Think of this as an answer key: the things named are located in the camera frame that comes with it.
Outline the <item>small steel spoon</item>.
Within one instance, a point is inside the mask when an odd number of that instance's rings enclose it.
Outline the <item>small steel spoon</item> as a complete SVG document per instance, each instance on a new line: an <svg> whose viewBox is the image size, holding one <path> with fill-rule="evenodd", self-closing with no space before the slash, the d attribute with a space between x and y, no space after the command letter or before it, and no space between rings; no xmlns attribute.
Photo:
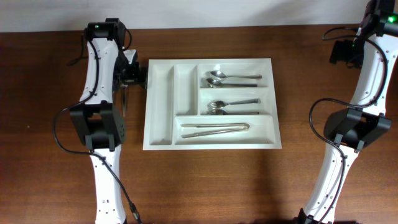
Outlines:
<svg viewBox="0 0 398 224"><path fill-rule="evenodd" d="M127 96L126 96L126 89L127 87L123 87L122 90L122 110L123 110L123 117L126 117L126 102L127 102Z"/></svg>

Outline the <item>steel tablespoon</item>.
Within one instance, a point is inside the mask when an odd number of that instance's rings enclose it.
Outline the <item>steel tablespoon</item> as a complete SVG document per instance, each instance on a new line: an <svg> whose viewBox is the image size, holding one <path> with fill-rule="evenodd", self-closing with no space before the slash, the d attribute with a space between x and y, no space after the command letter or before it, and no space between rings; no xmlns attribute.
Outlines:
<svg viewBox="0 0 398 224"><path fill-rule="evenodd" d="M257 87L257 84L250 83L223 83L212 78L206 79L206 84L211 88L229 88L229 87Z"/></svg>
<svg viewBox="0 0 398 224"><path fill-rule="evenodd" d="M262 78L262 75L250 75L250 76L244 76L244 75L226 75L221 71L210 71L210 76L213 79L217 79L219 81L223 81L227 78L247 78L247 79L253 79L253 80L259 80Z"/></svg>

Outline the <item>steel fork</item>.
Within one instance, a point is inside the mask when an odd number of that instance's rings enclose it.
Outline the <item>steel fork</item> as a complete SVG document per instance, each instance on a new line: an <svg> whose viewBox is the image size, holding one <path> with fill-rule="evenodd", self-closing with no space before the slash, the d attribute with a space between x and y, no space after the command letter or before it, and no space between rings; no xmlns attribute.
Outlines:
<svg viewBox="0 0 398 224"><path fill-rule="evenodd" d="M229 113L222 109L209 110L206 112L207 115L259 115L260 112L238 112L238 113Z"/></svg>
<svg viewBox="0 0 398 224"><path fill-rule="evenodd" d="M234 101L234 102L225 102L225 101L212 101L207 104L207 108L209 110L224 108L230 105L244 105L244 104L259 104L261 100L259 98L251 99L251 100L243 100L243 101Z"/></svg>

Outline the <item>steel kitchen tongs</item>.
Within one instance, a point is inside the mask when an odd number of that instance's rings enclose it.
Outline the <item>steel kitchen tongs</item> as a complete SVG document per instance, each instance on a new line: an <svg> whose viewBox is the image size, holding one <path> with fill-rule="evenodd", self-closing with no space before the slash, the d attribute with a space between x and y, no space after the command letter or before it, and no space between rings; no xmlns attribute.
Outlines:
<svg viewBox="0 0 398 224"><path fill-rule="evenodd" d="M248 123L225 123L225 124L181 124L182 128L221 128L211 131L202 131L191 134L183 134L182 138L195 138L201 136L209 136L214 134L233 133L239 131L247 131L250 128Z"/></svg>

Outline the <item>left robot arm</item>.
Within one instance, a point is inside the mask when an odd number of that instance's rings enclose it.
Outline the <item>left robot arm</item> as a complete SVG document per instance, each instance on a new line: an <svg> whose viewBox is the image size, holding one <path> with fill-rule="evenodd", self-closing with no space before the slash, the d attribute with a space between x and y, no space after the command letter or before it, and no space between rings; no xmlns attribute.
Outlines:
<svg viewBox="0 0 398 224"><path fill-rule="evenodd" d="M78 105L70 108L70 118L91 159L96 187L96 223L126 223L122 198L127 195L119 178L121 146L126 138L122 110L114 104L114 94L130 85L147 86L147 69L141 68L137 52L125 47L131 33L118 18L91 22L84 29L88 47L88 69Z"/></svg>

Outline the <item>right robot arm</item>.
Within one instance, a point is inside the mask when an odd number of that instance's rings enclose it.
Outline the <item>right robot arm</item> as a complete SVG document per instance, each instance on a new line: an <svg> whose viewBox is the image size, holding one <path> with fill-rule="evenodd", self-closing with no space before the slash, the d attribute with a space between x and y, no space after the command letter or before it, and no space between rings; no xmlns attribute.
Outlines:
<svg viewBox="0 0 398 224"><path fill-rule="evenodd" d="M359 153L386 134L392 121L386 118L386 95L397 60L397 1L370 0L363 20L352 35L334 37L330 63L344 62L360 69L349 103L329 115L323 134L325 156L310 200L294 223L334 223L335 210L346 176Z"/></svg>

